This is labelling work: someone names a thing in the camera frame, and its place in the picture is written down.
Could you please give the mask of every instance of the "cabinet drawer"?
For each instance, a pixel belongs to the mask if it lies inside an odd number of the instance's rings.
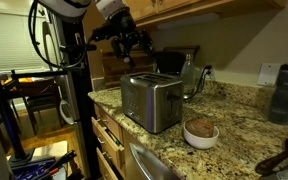
[[[101,124],[92,118],[93,131],[97,136],[98,141],[101,144],[103,153],[107,153],[112,160],[115,167],[119,170],[121,175],[124,175],[124,147],[117,145],[110,135],[105,131],[106,127],[102,127]]]
[[[123,143],[123,133],[122,128],[115,122],[106,112],[103,111],[99,106],[95,104],[95,111],[97,114],[97,118],[99,120],[102,120],[104,122],[104,126],[106,126],[120,141],[120,143]]]
[[[110,165],[106,161],[105,157],[103,156],[102,152],[96,148],[98,165],[100,167],[100,171],[104,179],[107,180],[118,180],[114,171],[111,169]]]

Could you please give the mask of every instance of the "window blinds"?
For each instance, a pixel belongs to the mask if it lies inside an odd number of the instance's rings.
[[[42,22],[36,20],[36,40],[45,57],[42,41]],[[36,54],[28,32],[28,17],[20,15],[0,14],[0,72],[11,70],[24,72],[43,71],[48,66]]]

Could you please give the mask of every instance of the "dishwasher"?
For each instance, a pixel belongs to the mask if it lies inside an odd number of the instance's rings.
[[[123,130],[126,180],[177,180],[168,167]]]

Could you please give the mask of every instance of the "stainless steel toaster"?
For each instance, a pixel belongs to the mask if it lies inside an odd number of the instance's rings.
[[[161,133],[182,120],[183,82],[180,77],[152,72],[121,77],[123,113],[147,132]]]

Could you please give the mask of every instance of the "light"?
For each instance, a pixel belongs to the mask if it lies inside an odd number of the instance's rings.
[[[172,22],[159,24],[159,25],[157,25],[157,28],[160,30],[172,29],[175,27],[181,27],[181,26],[187,26],[187,25],[216,21],[218,19],[219,19],[218,14],[209,13],[209,14],[203,14],[203,15],[199,15],[199,16],[193,16],[193,17],[189,17],[189,18],[184,18],[184,19],[180,19],[180,20],[176,20],[176,21],[172,21]]]

